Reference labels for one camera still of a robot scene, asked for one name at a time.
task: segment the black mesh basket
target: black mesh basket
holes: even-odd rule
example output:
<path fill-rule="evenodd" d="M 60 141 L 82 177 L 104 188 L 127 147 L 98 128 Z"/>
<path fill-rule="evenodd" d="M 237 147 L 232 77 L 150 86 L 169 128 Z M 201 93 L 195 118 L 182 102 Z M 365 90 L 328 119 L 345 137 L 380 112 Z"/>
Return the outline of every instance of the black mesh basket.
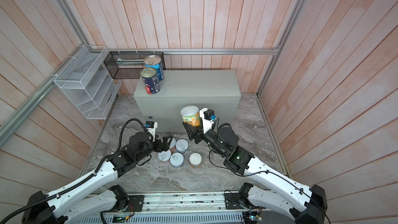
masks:
<path fill-rule="evenodd" d="M 163 70 L 165 70 L 162 52 L 111 51 L 104 63 L 114 79 L 138 79 L 141 70 L 145 67 L 144 58 L 151 55 L 162 58 Z"/>

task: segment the marble floor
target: marble floor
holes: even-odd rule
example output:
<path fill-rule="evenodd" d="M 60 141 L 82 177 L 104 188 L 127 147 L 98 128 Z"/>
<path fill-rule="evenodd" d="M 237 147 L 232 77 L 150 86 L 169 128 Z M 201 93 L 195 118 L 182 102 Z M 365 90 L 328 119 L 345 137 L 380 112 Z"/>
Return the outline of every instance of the marble floor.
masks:
<path fill-rule="evenodd" d="M 97 167 L 99 160 L 113 152 L 117 147 L 119 133 L 124 122 L 130 118 L 144 121 L 133 96 L 121 96 L 117 99 L 107 125 L 98 143 L 91 161 L 88 161 L 87 172 Z M 261 116 L 255 94 L 242 94 L 232 128 L 239 136 L 239 145 L 259 157 L 268 166 L 281 172 L 275 150 Z M 128 143 L 129 137 L 141 131 L 141 127 L 131 122 L 123 132 L 122 146 Z M 173 135 L 177 140 L 188 140 L 186 133 L 157 132 L 159 137 Z M 152 160 L 143 166 L 137 166 L 124 176 L 97 189 L 103 192 L 112 185 L 121 185 L 127 192 L 161 192 L 161 191 L 209 191 L 239 190 L 244 182 L 262 187 L 259 183 L 246 177 L 238 177 L 231 171 L 214 167 L 209 162 L 209 148 L 204 142 L 189 142 L 185 152 L 184 165 L 175 169 L 171 165 L 163 165 L 152 155 Z M 202 166 L 193 169 L 189 165 L 189 156 L 197 152 L 202 156 Z M 223 158 L 211 154 L 211 161 L 223 166 Z"/>

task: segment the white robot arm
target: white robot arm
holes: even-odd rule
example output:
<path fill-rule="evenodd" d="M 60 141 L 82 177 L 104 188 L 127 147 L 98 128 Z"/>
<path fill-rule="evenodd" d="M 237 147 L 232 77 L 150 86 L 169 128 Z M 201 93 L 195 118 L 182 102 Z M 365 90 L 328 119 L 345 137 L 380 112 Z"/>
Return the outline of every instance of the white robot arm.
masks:
<path fill-rule="evenodd" d="M 202 125 L 193 127 L 183 123 L 190 140 L 202 140 L 221 157 L 224 166 L 238 176 L 249 177 L 267 188 L 264 191 L 245 183 L 240 191 L 240 202 L 245 207 L 266 207 L 284 214 L 296 223 L 323 223 L 327 204 L 323 188 L 298 183 L 267 166 L 258 157 L 238 145 L 239 137 L 230 124 L 220 125 L 214 131 L 217 117 L 213 110 L 203 108 L 199 111 Z"/>
<path fill-rule="evenodd" d="M 137 121 L 144 131 L 131 136 L 128 145 L 121 147 L 123 130 L 131 121 Z M 172 136 L 163 137 L 162 142 L 155 135 L 156 127 L 157 122 L 147 121 L 144 125 L 135 118 L 128 120 L 122 127 L 118 148 L 114 153 L 103 157 L 97 168 L 46 195 L 43 195 L 41 191 L 33 194 L 27 206 L 9 214 L 0 221 L 0 224 L 6 223 L 10 218 L 22 212 L 24 212 L 23 224 L 64 224 L 75 223 L 87 215 L 113 208 L 116 211 L 125 210 L 129 200 L 126 192 L 119 185 L 111 187 L 99 196 L 82 199 L 136 166 L 144 165 L 152 157 L 153 151 L 167 151 Z M 139 164 L 148 156 L 149 159 Z"/>

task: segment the snack canister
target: snack canister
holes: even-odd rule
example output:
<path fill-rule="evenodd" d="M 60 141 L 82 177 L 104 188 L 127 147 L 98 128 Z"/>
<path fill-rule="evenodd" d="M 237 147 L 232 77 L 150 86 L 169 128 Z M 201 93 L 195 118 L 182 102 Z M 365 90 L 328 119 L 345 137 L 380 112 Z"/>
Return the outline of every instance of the snack canister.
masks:
<path fill-rule="evenodd" d="M 156 69 L 152 67 L 146 67 L 141 70 L 141 77 L 145 84 L 147 93 L 154 94 L 160 91 L 160 83 Z"/>
<path fill-rule="evenodd" d="M 175 139 L 175 138 L 172 139 L 172 142 L 170 143 L 169 149 L 170 149 L 170 151 L 172 152 L 172 154 L 175 153 L 175 152 L 177 152 L 177 149 L 176 149 L 176 139 Z"/>
<path fill-rule="evenodd" d="M 181 153 L 176 152 L 170 157 L 170 163 L 174 168 L 180 168 L 184 165 L 184 156 L 182 156 Z"/>
<path fill-rule="evenodd" d="M 144 58 L 145 67 L 152 67 L 156 69 L 158 79 L 161 82 L 164 78 L 162 58 L 160 56 L 147 56 Z"/>
<path fill-rule="evenodd" d="M 172 152 L 170 150 L 167 150 L 166 152 L 159 152 L 158 158 L 162 164 L 169 164 L 171 155 Z"/>
<path fill-rule="evenodd" d="M 180 139 L 176 142 L 176 149 L 181 154 L 184 154 L 188 149 L 188 141 L 185 139 Z"/>
<path fill-rule="evenodd" d="M 182 121 L 194 127 L 200 125 L 199 108 L 197 106 L 187 106 L 181 110 Z"/>
<path fill-rule="evenodd" d="M 189 164 L 194 169 L 200 168 L 202 165 L 202 156 L 199 153 L 192 153 L 189 156 Z"/>

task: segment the gray cabinet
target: gray cabinet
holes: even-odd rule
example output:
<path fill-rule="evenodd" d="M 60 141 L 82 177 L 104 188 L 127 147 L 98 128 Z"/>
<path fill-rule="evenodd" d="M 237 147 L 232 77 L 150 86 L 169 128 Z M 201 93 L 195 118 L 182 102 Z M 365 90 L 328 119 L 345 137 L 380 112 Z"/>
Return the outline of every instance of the gray cabinet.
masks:
<path fill-rule="evenodd" d="M 145 120 L 158 122 L 157 131 L 184 132 L 180 112 L 190 105 L 214 110 L 220 124 L 232 123 L 240 91 L 234 71 L 165 70 L 160 92 L 147 94 L 141 79 L 134 98 Z"/>

